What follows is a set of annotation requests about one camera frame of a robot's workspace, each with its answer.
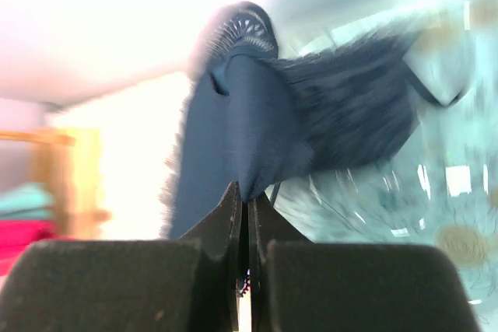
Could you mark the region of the navy blue lace bra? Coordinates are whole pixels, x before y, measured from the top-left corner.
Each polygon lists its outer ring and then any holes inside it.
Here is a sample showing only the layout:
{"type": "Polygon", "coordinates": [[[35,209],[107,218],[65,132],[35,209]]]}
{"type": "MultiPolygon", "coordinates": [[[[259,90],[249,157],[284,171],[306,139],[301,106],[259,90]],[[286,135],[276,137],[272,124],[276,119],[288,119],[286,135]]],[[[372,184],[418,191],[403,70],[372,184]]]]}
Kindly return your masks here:
{"type": "Polygon", "coordinates": [[[448,107],[465,87],[433,84],[406,61],[416,33],[371,33],[335,49],[282,59],[268,13],[252,2],[222,7],[202,31],[195,82],[164,187],[161,236],[177,239],[237,182],[243,201],[282,184],[279,206],[305,236],[326,240],[357,227],[343,205],[315,208],[312,173],[387,163],[416,126],[416,101],[448,107]]]}

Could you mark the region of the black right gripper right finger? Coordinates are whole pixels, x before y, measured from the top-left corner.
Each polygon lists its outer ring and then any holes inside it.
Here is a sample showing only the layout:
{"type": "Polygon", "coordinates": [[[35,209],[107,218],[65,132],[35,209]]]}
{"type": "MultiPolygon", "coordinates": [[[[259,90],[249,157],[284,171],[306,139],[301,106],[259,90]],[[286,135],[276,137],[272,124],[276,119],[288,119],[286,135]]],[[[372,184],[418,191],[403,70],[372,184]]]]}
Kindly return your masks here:
{"type": "Polygon", "coordinates": [[[312,243],[248,205],[255,331],[477,331],[454,265],[431,246],[312,243]]]}

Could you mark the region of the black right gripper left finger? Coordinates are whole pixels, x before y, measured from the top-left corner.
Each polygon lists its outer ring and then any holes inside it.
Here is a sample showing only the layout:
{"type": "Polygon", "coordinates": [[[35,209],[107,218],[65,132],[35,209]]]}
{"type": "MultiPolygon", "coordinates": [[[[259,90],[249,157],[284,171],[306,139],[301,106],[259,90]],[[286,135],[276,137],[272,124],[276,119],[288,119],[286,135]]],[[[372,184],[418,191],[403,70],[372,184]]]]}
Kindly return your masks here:
{"type": "Polygon", "coordinates": [[[231,183],[180,239],[31,244],[1,291],[11,332],[233,331],[242,203],[231,183]]]}

